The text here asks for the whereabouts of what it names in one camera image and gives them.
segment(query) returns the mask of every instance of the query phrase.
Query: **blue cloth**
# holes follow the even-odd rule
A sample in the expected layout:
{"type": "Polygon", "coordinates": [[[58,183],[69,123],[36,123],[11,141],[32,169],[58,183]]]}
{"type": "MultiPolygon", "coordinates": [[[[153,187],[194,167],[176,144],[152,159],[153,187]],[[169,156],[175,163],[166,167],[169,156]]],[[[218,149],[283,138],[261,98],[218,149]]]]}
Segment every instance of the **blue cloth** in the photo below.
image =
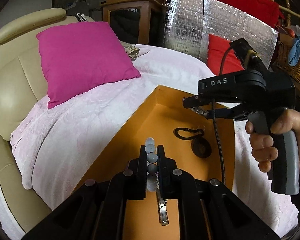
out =
{"type": "Polygon", "coordinates": [[[300,38],[294,39],[294,44],[288,55],[288,63],[290,66],[297,65],[300,59],[300,38]]]}

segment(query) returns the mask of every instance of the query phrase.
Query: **metal bolt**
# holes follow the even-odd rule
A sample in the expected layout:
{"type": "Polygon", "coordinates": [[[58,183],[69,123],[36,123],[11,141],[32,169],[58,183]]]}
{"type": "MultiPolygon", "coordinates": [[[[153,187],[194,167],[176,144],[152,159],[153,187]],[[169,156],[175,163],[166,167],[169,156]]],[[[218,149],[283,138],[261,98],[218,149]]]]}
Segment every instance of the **metal bolt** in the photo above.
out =
{"type": "Polygon", "coordinates": [[[132,170],[125,170],[125,171],[123,172],[123,174],[124,174],[124,176],[129,177],[129,176],[131,176],[131,175],[133,174],[133,171],[132,171],[132,170]]]}
{"type": "Polygon", "coordinates": [[[217,179],[211,179],[210,180],[210,184],[213,186],[219,186],[220,185],[220,181],[217,179]]]}
{"type": "Polygon", "coordinates": [[[180,176],[180,175],[182,174],[182,170],[174,169],[174,170],[172,171],[172,173],[173,173],[174,175],[176,175],[176,176],[180,176]]]}
{"type": "Polygon", "coordinates": [[[87,179],[84,184],[87,186],[87,187],[91,187],[93,186],[94,184],[96,183],[96,181],[94,179],[87,179]]]}

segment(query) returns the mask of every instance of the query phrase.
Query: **red cloth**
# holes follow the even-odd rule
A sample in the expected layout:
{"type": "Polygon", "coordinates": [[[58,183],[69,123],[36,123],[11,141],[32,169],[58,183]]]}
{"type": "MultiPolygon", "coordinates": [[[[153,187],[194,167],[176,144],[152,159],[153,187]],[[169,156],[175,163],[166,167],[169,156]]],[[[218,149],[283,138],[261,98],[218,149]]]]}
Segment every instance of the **red cloth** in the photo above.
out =
{"type": "Polygon", "coordinates": [[[275,28],[279,16],[284,16],[279,10],[279,4],[270,0],[217,0],[242,10],[264,23],[275,28]]]}
{"type": "MultiPolygon", "coordinates": [[[[218,76],[220,72],[220,65],[223,54],[229,47],[229,41],[213,34],[209,34],[207,66],[216,76],[218,76]]],[[[228,74],[240,70],[244,70],[240,63],[240,60],[237,59],[233,50],[229,51],[223,65],[222,73],[228,74]]]]}

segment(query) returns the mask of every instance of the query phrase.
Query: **orange tray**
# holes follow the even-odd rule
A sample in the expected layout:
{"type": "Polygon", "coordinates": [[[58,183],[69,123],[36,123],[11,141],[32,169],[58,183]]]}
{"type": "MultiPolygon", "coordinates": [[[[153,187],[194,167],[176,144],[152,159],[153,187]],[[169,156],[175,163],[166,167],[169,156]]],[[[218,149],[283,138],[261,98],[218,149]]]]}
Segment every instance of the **orange tray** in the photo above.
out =
{"type": "MultiPolygon", "coordinates": [[[[101,152],[76,189],[86,179],[102,182],[123,171],[129,160],[139,157],[140,146],[144,145],[148,137],[154,138],[156,146],[163,145],[166,156],[174,159],[178,168],[189,172],[194,178],[205,181],[212,178],[221,180],[220,159],[212,120],[183,108],[182,99],[189,96],[192,95],[162,85],[157,86],[101,152]],[[202,159],[194,155],[191,141],[180,140],[173,134],[173,130],[178,127],[204,128],[204,138],[211,144],[211,156],[202,159]]],[[[226,186],[232,189],[235,160],[234,123],[233,120],[218,119],[217,126],[225,162],[226,186]]],[[[178,201],[168,200],[167,210],[169,225],[161,226],[155,192],[148,191],[143,201],[128,200],[123,239],[180,239],[178,201]]]]}

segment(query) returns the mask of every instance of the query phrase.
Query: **gray handle grip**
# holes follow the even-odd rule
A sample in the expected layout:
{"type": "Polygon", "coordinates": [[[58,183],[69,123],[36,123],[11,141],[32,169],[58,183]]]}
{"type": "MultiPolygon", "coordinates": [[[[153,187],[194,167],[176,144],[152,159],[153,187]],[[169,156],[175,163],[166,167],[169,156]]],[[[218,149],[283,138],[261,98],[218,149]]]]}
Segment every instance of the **gray handle grip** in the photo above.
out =
{"type": "Polygon", "coordinates": [[[272,180],[271,191],[278,194],[296,195],[299,193],[299,155],[294,131],[276,135],[270,132],[271,125],[282,114],[285,108],[267,113],[258,111],[248,115],[258,134],[271,135],[273,147],[278,149],[278,158],[271,162],[268,179],[272,180]]]}

